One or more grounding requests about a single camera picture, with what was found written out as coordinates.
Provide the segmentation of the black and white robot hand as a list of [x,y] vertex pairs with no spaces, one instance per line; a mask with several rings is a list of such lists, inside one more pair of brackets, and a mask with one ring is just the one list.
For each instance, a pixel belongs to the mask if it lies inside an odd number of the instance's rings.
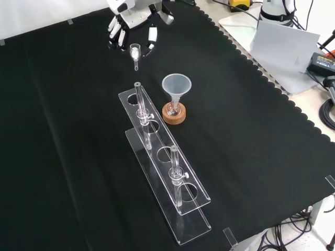
[[108,46],[125,51],[131,30],[141,27],[154,14],[166,15],[162,1],[107,1],[114,17],[108,25]]

